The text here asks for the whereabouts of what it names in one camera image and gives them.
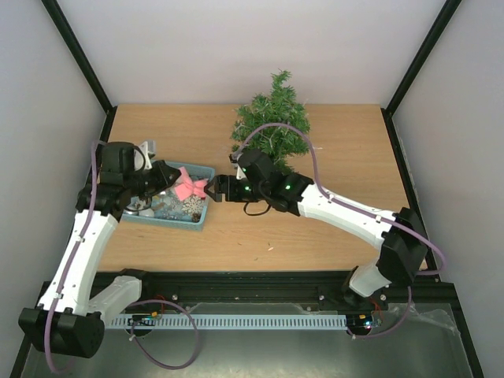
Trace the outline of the pink felt ornament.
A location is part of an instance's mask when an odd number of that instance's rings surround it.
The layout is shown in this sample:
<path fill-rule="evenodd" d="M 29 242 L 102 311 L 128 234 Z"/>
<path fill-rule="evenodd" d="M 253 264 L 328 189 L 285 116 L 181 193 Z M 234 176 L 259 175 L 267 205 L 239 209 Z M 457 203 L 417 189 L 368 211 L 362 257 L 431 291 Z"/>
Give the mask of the pink felt ornament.
<path fill-rule="evenodd" d="M 207 179 L 193 180 L 185 167 L 180 167 L 180 177 L 176 181 L 174 193 L 180 201 L 185 201 L 191 196 L 205 198 L 205 186 L 208 183 Z"/>

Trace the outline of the small green christmas tree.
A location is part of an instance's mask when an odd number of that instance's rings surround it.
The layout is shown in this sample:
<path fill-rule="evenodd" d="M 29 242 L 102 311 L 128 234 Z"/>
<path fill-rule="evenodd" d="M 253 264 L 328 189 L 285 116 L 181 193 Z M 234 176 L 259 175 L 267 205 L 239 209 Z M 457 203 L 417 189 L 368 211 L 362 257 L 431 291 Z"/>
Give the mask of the small green christmas tree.
<path fill-rule="evenodd" d="M 283 173 L 293 168 L 287 159 L 309 153 L 301 134 L 308 135 L 310 123 L 306 107 L 298 102 L 296 90 L 288 84 L 291 73 L 272 74 L 268 93 L 256 94 L 250 103 L 235 110 L 238 119 L 231 133 L 232 152 L 241 146 L 266 153 Z"/>

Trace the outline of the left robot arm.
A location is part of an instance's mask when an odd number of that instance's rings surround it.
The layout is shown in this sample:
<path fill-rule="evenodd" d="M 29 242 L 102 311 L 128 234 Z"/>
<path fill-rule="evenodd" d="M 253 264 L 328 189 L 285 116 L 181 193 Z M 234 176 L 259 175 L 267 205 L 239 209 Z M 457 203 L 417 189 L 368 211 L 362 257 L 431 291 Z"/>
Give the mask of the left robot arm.
<path fill-rule="evenodd" d="M 93 357 L 105 326 L 142 294 L 139 274 L 121 274 L 97 295 L 91 288 L 111 235 L 132 199 L 147 200 L 172 187 L 179 169 L 154 160 L 155 143 L 97 142 L 91 179 L 79 192 L 61 263 L 33 308 L 18 324 L 32 346 L 48 355 Z"/>

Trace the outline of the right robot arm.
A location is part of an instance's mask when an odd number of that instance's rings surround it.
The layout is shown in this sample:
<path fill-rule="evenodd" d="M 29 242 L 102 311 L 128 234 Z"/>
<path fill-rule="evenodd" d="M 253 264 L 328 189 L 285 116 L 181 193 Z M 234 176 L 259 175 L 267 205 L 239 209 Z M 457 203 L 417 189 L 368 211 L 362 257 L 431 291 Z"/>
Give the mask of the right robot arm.
<path fill-rule="evenodd" d="M 260 150 L 233 159 L 235 175 L 215 176 L 205 193 L 215 202 L 260 202 L 282 213 L 323 221 L 373 246 L 378 258 L 355 268 L 343 289 L 345 303 L 363 307 L 376 291 L 390 284 L 411 285 L 428 251 L 424 226 L 416 212 L 394 213 L 318 187 L 311 178 L 281 172 Z"/>

